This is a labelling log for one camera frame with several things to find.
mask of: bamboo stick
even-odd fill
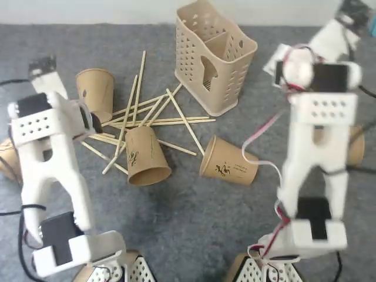
[[[110,134],[110,133],[106,133],[106,132],[102,132],[101,134],[99,134],[100,136],[106,136],[106,137],[111,137],[111,138],[115,138],[116,136],[114,134]]]
[[[142,52],[142,61],[141,61],[141,67],[140,67],[140,75],[139,75],[139,81],[137,83],[137,92],[136,92],[136,100],[135,100],[135,112],[137,113],[137,109],[139,106],[139,99],[140,99],[140,91],[141,91],[141,82],[142,82],[142,75],[143,75],[143,69],[145,67],[145,59],[146,59],[146,51]],[[135,124],[136,121],[136,115],[133,116],[133,124]]]
[[[159,104],[162,102],[162,99],[163,97],[159,98],[158,101],[154,104],[154,106],[152,107],[152,109],[149,111],[149,113],[147,113],[147,115],[144,117],[144,119],[140,122],[139,124],[139,127],[140,126],[143,126],[147,119],[150,118],[150,116],[152,115],[152,113],[155,111],[155,109],[159,106]]]
[[[192,124],[192,123],[205,123],[205,122],[215,122],[215,121],[216,121],[216,119],[195,119],[195,120],[188,120],[188,123]],[[152,126],[183,125],[183,124],[185,124],[183,120],[177,120],[177,121],[173,121],[173,122],[153,122]],[[117,128],[117,129],[120,129],[122,125],[120,123],[115,122],[115,123],[112,123],[111,126]],[[132,127],[132,125],[127,123],[126,127]]]
[[[154,110],[158,107],[159,103],[162,101],[163,97],[159,98],[159,100],[154,104],[154,106],[151,108],[151,110],[149,111],[149,113],[147,113],[147,115],[145,116],[145,118],[143,119],[143,121],[140,123],[139,127],[140,126],[143,126],[145,124],[145,122],[147,121],[147,119],[150,117],[150,115],[154,112]],[[126,119],[124,119],[124,122],[123,122],[123,125],[122,125],[122,132],[124,133],[124,130],[125,130],[125,125],[126,125]],[[117,143],[117,152],[119,153],[119,145],[120,145],[120,142],[121,142],[121,139],[119,139],[119,142]],[[121,150],[120,150],[120,154],[124,151],[126,147],[126,144],[124,142]],[[115,163],[115,161],[118,159],[119,155],[120,154],[116,154],[114,155],[114,157],[112,158],[112,160],[109,162],[109,164],[105,167],[105,169],[103,170],[102,174],[106,174],[108,172],[108,170],[111,168],[111,166]]]
[[[192,128],[190,127],[190,125],[189,125],[187,119],[185,118],[185,116],[184,116],[182,110],[180,109],[179,105],[178,105],[177,102],[175,101],[174,96],[171,94],[171,91],[170,91],[169,89],[166,89],[166,91],[167,91],[167,94],[170,96],[171,101],[172,101],[173,104],[175,105],[175,108],[176,108],[177,112],[179,113],[180,117],[183,119],[184,124],[186,125],[186,127],[187,127],[189,133],[191,134],[191,136],[192,136],[194,142],[197,144],[197,147],[199,148],[201,154],[204,156],[204,155],[205,155],[205,151],[204,151],[204,149],[202,148],[202,146],[201,146],[199,140],[197,139],[196,135],[194,134]]]
[[[94,136],[94,135],[90,135],[89,138],[92,138],[92,139],[95,139],[95,140],[98,140],[98,141],[102,141],[102,142],[105,142],[105,143],[108,143],[108,144],[111,144],[111,145],[116,145],[117,144],[117,139],[114,139],[114,138],[105,138],[105,137],[102,137],[102,136]],[[193,156],[197,156],[197,153],[195,152],[192,152],[188,149],[185,149],[183,147],[180,147],[178,145],[175,145],[175,144],[172,144],[172,143],[169,143],[169,142],[166,142],[166,141],[163,141],[163,140],[160,140],[160,139],[157,139],[158,142],[160,144],[163,144],[167,147],[170,147],[172,149],[176,149],[178,151],[181,151],[183,153],[187,153],[187,154],[190,154],[190,155],[193,155]],[[124,151],[123,147],[125,148],[125,141],[122,141],[122,148],[120,149],[120,153],[119,155],[122,154],[122,152]]]
[[[94,154],[98,155],[99,157],[101,157],[103,160],[110,160],[108,157],[106,157],[104,154],[102,154],[100,151],[96,150],[94,147],[90,146],[89,144],[85,143],[85,142],[81,142],[81,144],[84,145],[84,147],[88,148],[90,151],[92,151]],[[119,166],[117,163],[114,164],[114,167],[116,167],[117,169],[119,169],[121,172],[125,173],[126,175],[128,175],[128,171],[122,167],[122,166]]]
[[[117,141],[117,145],[116,145],[115,156],[117,156],[119,154],[120,142],[123,139],[125,125],[127,124],[127,121],[128,121],[129,109],[130,109],[130,106],[132,104],[133,94],[135,93],[136,84],[137,84],[137,75],[135,76],[135,79],[133,80],[132,90],[130,91],[127,109],[126,109],[126,112],[125,112],[125,115],[124,115],[124,119],[123,119],[123,123],[122,123],[122,128],[120,130],[119,140]]]
[[[180,90],[180,88],[182,88],[182,84],[179,84],[177,86],[177,88],[174,90],[172,96],[175,96],[175,94]],[[160,115],[160,113],[165,109],[165,107],[167,106],[167,104],[171,101],[171,98],[168,98],[164,104],[159,108],[159,110],[155,113],[155,115],[152,117],[152,119],[147,123],[147,126],[151,126],[154,122],[154,120],[156,120],[156,118],[158,118],[158,116]]]
[[[144,102],[139,103],[139,107],[144,106],[144,105],[147,105],[147,104],[151,104],[151,103],[153,103],[153,102],[155,102],[155,101],[158,101],[159,98],[161,98],[161,97],[167,97],[167,96],[168,96],[167,94],[163,94],[163,95],[160,95],[160,96],[158,96],[158,97],[151,98],[151,99],[149,99],[149,100],[146,100],[146,101],[144,101]],[[125,113],[126,110],[127,110],[127,108],[124,108],[124,109],[118,110],[117,112],[113,112],[112,115],[113,115],[113,116],[116,116],[116,115],[119,115],[119,114],[121,114],[121,113]]]
[[[187,150],[187,149],[185,149],[185,148],[183,148],[183,147],[180,147],[180,146],[178,146],[178,145],[174,145],[174,144],[171,144],[171,143],[169,143],[169,142],[165,142],[165,141],[162,141],[162,140],[159,140],[159,139],[157,139],[157,140],[158,140],[158,142],[159,142],[160,144],[163,144],[163,145],[165,145],[165,146],[167,146],[167,147],[173,148],[173,149],[178,150],[178,151],[181,151],[181,152],[183,152],[183,153],[190,154],[190,155],[192,155],[192,156],[197,156],[197,153],[192,152],[192,151],[190,151],[190,150]]]
[[[143,108],[143,109],[139,109],[139,110],[137,111],[137,115],[138,115],[139,113],[147,112],[147,111],[150,110],[152,107],[153,107],[153,106],[148,106],[148,107],[145,107],[145,108]],[[130,118],[130,117],[133,116],[134,114],[135,114],[135,112],[132,112],[132,113],[130,113],[130,114],[128,115],[128,117]],[[108,122],[103,123],[102,126],[110,125],[111,123],[119,122],[120,120],[123,120],[123,119],[124,119],[124,116],[121,116],[121,117],[119,117],[119,118],[117,117],[116,119],[113,119],[113,120],[110,120],[110,121],[108,121]]]

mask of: tipped-over paper cup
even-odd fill
[[[258,158],[249,153],[246,153],[246,157],[251,161],[258,161]],[[250,185],[256,176],[257,168],[258,165],[243,159],[241,149],[214,135],[206,147],[200,175]]]
[[[115,78],[106,69],[85,69],[76,75],[78,94],[101,123],[112,118]]]
[[[361,130],[361,126],[352,126],[350,128],[350,138],[352,138],[359,130]],[[320,142],[323,138],[323,130],[322,129],[315,129],[314,132],[314,141]],[[362,133],[355,142],[348,148],[347,153],[347,164],[351,166],[355,166],[361,163],[364,157],[364,148],[365,148],[365,141],[364,141],[364,134]]]
[[[136,186],[151,185],[166,179],[171,168],[151,127],[136,127],[125,135],[128,182]]]
[[[14,172],[17,175],[17,178],[21,179],[21,167],[19,164],[17,152],[14,149],[12,142],[9,138],[5,139],[0,144],[0,156],[11,166],[11,168],[13,168]],[[13,174],[2,162],[0,162],[0,169],[4,172],[7,178],[15,180]]]

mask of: printed logo on cup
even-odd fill
[[[216,172],[218,174],[221,174],[223,177],[226,177],[226,175],[230,174],[229,168],[230,166],[226,166],[226,162],[224,163],[222,167],[216,164]]]

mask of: beige plastic caddy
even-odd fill
[[[177,10],[175,76],[211,116],[237,105],[257,43],[206,0]]]

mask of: white plastic part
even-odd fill
[[[128,276],[129,282],[155,282],[154,275],[142,256],[137,257]]]
[[[348,54],[348,47],[345,41],[344,33],[353,50],[356,50],[356,44],[360,37],[351,32],[349,29],[344,30],[337,20],[332,19],[326,26],[312,38],[309,46],[312,50],[324,58],[326,62],[336,62],[343,54]]]
[[[261,264],[261,269],[253,258],[248,257],[241,269],[238,270],[239,274],[234,282],[303,282],[295,267],[290,263],[271,263],[278,269],[277,274],[277,271],[268,265],[268,262],[263,260],[258,262]]]
[[[283,75],[287,83],[306,88],[314,77],[313,65],[311,62],[288,60],[283,65]]]
[[[327,172],[345,168],[350,125],[354,124],[357,95],[353,93],[302,93],[291,99],[290,133],[283,184],[278,188],[287,215],[295,218],[301,185],[314,166]],[[314,127],[324,125],[320,144],[313,141]],[[333,219],[341,219],[347,190],[347,172],[325,177],[325,195]]]
[[[66,93],[64,84],[62,83],[60,76],[56,71],[34,78],[31,81],[31,84],[33,85],[37,93],[47,93],[51,90],[54,90],[59,93],[64,99],[68,99],[68,94]]]
[[[341,62],[348,65],[347,89],[353,90],[362,82],[362,68],[354,62]]]
[[[299,258],[295,259],[293,262],[298,262],[304,258],[309,259],[332,251],[346,249],[347,238],[344,223],[340,220],[326,220],[325,227],[327,239],[313,240],[309,220],[292,220],[288,226],[278,233],[271,249],[265,255],[264,261],[268,262],[273,257],[296,255],[299,256]],[[272,234],[263,236],[258,241],[258,244],[268,245],[272,236]]]
[[[69,193],[76,217],[76,224],[85,231],[94,225],[92,205],[86,182],[79,172],[72,138],[92,133],[86,129],[80,112],[80,103],[65,100],[56,92],[47,94],[52,109],[25,117],[17,117],[17,104],[10,104],[12,135],[18,149],[23,189],[23,204],[46,205],[52,182],[58,181]],[[88,122],[88,109],[81,105]],[[52,157],[44,161],[43,151],[52,150]],[[45,219],[45,211],[25,209],[25,224],[36,241],[42,243],[39,225]]]
[[[262,281],[303,282],[303,279],[299,276],[299,273],[296,271],[295,267],[293,267],[292,264],[273,263],[271,265],[266,264],[263,266]]]
[[[102,264],[99,267],[94,266],[94,271],[88,278],[87,282],[118,282],[122,276],[123,270],[120,264],[116,261],[111,261],[109,263]],[[125,282],[127,282],[127,272],[125,273],[125,277]]]
[[[101,235],[82,235],[69,240],[72,261],[56,265],[55,255],[51,246],[34,251],[36,272],[40,277],[47,277],[81,264],[93,262],[101,265],[110,261],[125,264],[126,247],[122,235],[109,231]]]

